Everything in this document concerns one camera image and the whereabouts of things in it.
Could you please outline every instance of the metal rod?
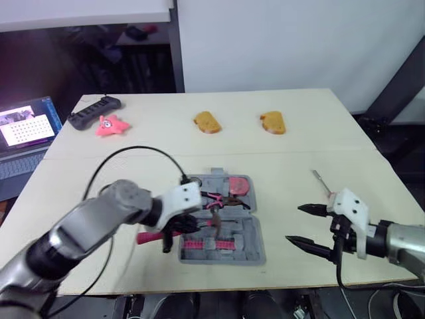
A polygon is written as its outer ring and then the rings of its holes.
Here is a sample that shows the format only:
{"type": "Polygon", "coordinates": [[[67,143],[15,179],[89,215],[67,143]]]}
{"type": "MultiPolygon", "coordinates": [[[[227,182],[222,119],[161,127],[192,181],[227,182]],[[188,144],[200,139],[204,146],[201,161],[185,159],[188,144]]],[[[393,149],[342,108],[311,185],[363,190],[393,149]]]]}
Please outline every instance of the metal rod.
{"type": "Polygon", "coordinates": [[[321,176],[320,176],[320,174],[315,170],[315,169],[312,169],[311,170],[312,172],[313,172],[313,174],[314,174],[314,176],[318,179],[318,180],[320,180],[320,182],[321,182],[321,184],[326,188],[326,190],[327,190],[327,195],[328,196],[330,196],[331,195],[331,190],[329,189],[329,187],[325,184],[325,182],[323,181],[323,179],[321,178],[321,176]]]}

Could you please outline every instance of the pink starfish toy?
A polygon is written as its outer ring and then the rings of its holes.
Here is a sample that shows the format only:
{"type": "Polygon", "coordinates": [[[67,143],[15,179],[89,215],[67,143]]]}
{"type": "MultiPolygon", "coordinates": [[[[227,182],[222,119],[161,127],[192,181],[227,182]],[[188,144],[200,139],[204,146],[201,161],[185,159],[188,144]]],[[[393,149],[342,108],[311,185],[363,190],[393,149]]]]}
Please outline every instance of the pink starfish toy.
{"type": "Polygon", "coordinates": [[[105,118],[100,116],[100,126],[96,130],[96,135],[107,136],[111,134],[122,134],[130,124],[120,121],[116,115],[111,115],[105,118]]]}

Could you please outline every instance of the black remote control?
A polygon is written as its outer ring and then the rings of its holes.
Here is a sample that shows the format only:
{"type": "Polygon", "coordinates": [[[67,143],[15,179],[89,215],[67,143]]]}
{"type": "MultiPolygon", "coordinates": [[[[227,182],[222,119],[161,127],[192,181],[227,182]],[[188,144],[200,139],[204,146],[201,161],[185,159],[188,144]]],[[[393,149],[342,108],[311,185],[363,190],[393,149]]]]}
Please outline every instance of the black remote control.
{"type": "Polygon", "coordinates": [[[112,98],[111,96],[104,96],[96,103],[87,106],[85,109],[77,113],[71,113],[68,116],[68,121],[77,130],[82,131],[89,127],[93,120],[98,120],[99,116],[105,115],[110,110],[117,110],[118,108],[121,108],[120,100],[112,98]]]}

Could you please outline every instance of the white wall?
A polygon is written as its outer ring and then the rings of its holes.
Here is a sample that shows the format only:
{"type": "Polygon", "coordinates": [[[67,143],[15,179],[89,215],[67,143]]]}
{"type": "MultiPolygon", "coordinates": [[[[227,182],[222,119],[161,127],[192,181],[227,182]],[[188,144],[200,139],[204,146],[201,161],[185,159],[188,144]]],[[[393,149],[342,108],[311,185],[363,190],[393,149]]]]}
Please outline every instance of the white wall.
{"type": "Polygon", "coordinates": [[[392,124],[425,124],[425,87],[392,121],[392,124]]]}
{"type": "Polygon", "coordinates": [[[365,111],[424,34],[424,0],[178,0],[186,92],[331,88],[365,111]]]}

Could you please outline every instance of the bread slice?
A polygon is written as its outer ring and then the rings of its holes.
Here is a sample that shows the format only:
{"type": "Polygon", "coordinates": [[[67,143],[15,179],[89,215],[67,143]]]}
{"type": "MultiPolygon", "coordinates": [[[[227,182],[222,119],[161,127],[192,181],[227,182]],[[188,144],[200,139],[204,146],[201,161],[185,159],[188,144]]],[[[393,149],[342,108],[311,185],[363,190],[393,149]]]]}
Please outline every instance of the bread slice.
{"type": "Polygon", "coordinates": [[[208,111],[199,113],[193,121],[195,122],[195,124],[198,125],[198,128],[204,133],[211,134],[221,131],[220,124],[208,111]]]}
{"type": "Polygon", "coordinates": [[[283,134],[286,132],[284,118],[279,111],[264,113],[260,116],[263,121],[263,128],[272,134],[283,134]]]}

